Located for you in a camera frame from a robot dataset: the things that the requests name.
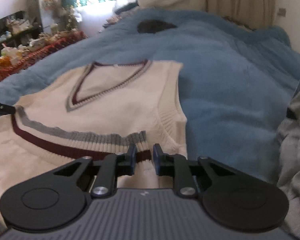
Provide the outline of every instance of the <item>cluttered table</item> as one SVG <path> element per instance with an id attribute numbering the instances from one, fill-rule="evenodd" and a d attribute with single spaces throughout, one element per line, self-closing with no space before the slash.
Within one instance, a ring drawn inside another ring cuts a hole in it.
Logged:
<path id="1" fill-rule="evenodd" d="M 54 36 L 43 33 L 33 42 L 31 47 L 33 51 L 26 46 L 20 46 L 18 49 L 4 48 L 3 56 L 0 57 L 0 82 L 12 74 L 27 69 L 48 55 L 85 38 L 87 36 L 78 30 L 58 32 Z"/>

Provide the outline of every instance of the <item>gray ribbed panel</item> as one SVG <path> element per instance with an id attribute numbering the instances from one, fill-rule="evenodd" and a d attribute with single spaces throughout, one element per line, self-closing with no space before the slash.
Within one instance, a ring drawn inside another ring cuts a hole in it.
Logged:
<path id="1" fill-rule="evenodd" d="M 282 230 L 261 234 L 231 231 L 211 220 L 194 200 L 171 189 L 118 189 L 92 202 L 85 215 L 58 232 L 28 234 L 15 230 L 0 240 L 291 240 Z"/>

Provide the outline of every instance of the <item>metal screw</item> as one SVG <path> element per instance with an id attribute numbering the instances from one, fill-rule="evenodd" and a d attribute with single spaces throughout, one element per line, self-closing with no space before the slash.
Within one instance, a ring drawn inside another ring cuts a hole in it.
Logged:
<path id="1" fill-rule="evenodd" d="M 106 188 L 106 187 L 95 187 L 92 192 L 95 194 L 95 195 L 98 195 L 98 196 L 102 196 L 102 195 L 105 195 L 109 192 L 109 190 Z"/>
<path id="2" fill-rule="evenodd" d="M 202 155 L 199 157 L 199 159 L 201 160 L 207 160 L 209 157 L 207 155 Z"/>
<path id="3" fill-rule="evenodd" d="M 180 190 L 180 193 L 184 196 L 191 196 L 191 195 L 195 194 L 195 189 L 193 187 L 183 187 Z"/>

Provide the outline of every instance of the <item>beige curtain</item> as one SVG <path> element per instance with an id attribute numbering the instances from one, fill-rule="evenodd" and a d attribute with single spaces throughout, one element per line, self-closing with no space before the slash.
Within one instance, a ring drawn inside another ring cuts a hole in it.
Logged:
<path id="1" fill-rule="evenodd" d="M 263 28 L 272 25 L 275 0 L 205 0 L 205 10 L 248 25 Z"/>

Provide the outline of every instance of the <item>electrical outlet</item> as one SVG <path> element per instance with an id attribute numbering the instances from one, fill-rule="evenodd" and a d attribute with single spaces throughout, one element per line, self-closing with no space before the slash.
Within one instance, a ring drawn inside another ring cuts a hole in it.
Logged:
<path id="1" fill-rule="evenodd" d="M 278 16 L 285 17 L 287 10 L 285 8 L 279 8 Z"/>

